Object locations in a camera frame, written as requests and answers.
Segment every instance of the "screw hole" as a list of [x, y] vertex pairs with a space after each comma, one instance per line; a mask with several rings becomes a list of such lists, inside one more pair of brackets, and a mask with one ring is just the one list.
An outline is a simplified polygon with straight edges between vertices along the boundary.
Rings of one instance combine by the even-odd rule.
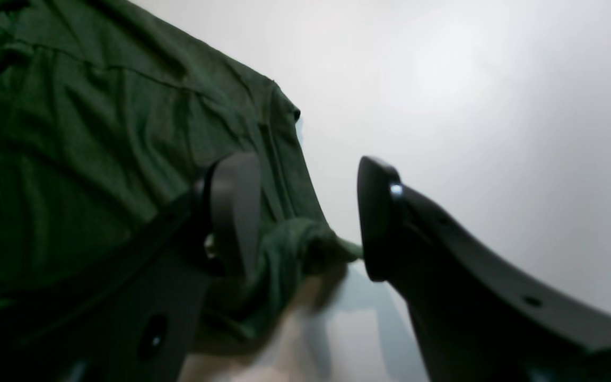
[[138, 346], [138, 360], [145, 362], [151, 360], [159, 353], [165, 336], [167, 335], [168, 322], [164, 315], [153, 315], [145, 326]]
[[540, 308], [544, 306], [544, 303], [541, 302], [541, 300], [539, 300], [536, 297], [530, 297], [530, 296], [525, 296], [523, 297], [523, 300], [528, 304], [531, 305], [535, 308]]

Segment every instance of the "green t-shirt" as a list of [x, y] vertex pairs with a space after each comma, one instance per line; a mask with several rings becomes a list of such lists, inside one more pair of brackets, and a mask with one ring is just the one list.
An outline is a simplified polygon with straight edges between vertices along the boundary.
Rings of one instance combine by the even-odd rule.
[[199, 167], [252, 151], [258, 271], [214, 283], [198, 332], [260, 336], [304, 276], [361, 254], [325, 222], [298, 117], [275, 82], [125, 0], [0, 0], [0, 309], [109, 258]]

